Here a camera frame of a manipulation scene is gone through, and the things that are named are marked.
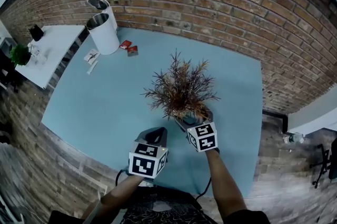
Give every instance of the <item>card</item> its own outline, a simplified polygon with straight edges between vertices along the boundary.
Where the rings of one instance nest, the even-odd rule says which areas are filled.
[[[96,49],[91,49],[90,52],[84,57],[84,60],[89,63],[89,65],[92,65],[95,60],[99,57],[100,52]]]
[[[123,41],[123,43],[120,45],[120,48],[127,50],[127,48],[129,48],[131,44],[131,41]]]
[[[138,55],[138,47],[137,46],[127,48],[127,56],[135,56],[135,55]]]

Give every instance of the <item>sleeve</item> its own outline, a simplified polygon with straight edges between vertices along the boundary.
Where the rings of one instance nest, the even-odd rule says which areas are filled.
[[[268,217],[261,211],[240,210],[224,219],[224,224],[259,223],[270,224]]]

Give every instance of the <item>trash can lid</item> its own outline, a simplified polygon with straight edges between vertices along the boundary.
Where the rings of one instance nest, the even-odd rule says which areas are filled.
[[[86,0],[86,1],[93,7],[99,9],[100,11],[107,9],[110,6],[107,0]]]

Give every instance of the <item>forearm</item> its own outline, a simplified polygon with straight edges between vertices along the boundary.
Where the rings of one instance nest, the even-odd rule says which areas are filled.
[[[210,167],[213,195],[221,217],[224,219],[231,213],[246,209],[242,194],[219,153],[215,150],[208,150],[206,155]]]
[[[129,176],[124,181],[119,183],[117,187],[112,189],[106,195],[101,197],[101,206],[95,217],[100,220],[100,223],[111,223],[117,215],[121,206],[127,202],[130,196],[135,192],[139,184],[144,180],[144,177]],[[86,219],[94,210],[98,201],[93,202],[83,213],[82,219]]]

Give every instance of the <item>white trash can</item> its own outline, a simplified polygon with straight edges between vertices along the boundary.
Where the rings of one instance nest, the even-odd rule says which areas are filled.
[[[120,41],[108,13],[96,14],[89,19],[86,27],[101,54],[112,54],[120,46]]]

